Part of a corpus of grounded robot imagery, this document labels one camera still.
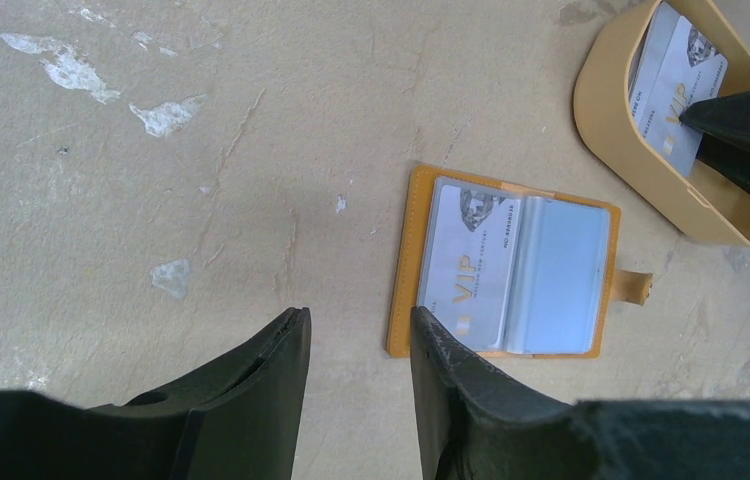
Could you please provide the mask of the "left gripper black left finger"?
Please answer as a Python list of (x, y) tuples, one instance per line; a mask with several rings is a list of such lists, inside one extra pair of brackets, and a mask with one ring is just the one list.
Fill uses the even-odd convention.
[(121, 406), (0, 390), (0, 479), (288, 479), (310, 345), (309, 310), (290, 308)]

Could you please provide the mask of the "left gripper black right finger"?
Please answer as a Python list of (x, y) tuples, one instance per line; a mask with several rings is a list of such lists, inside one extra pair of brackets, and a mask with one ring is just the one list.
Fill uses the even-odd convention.
[(750, 401), (544, 395), (423, 307), (410, 364), (427, 479), (750, 479)]

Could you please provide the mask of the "orange oval tray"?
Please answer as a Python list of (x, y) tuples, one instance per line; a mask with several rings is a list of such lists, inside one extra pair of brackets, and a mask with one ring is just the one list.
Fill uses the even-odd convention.
[(636, 129), (630, 67), (657, 7), (644, 1), (598, 33), (574, 87), (577, 130), (599, 160), (690, 239), (750, 247), (750, 195), (700, 161), (682, 176)]

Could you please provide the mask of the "orange card holder wallet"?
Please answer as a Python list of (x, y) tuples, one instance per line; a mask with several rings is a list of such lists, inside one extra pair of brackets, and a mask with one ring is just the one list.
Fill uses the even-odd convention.
[(393, 357), (410, 353), (435, 181), (449, 177), (523, 197), (503, 347), (486, 357), (595, 358), (613, 302), (642, 305), (652, 275), (618, 269), (621, 212), (598, 200), (418, 165), (410, 175), (386, 340)]

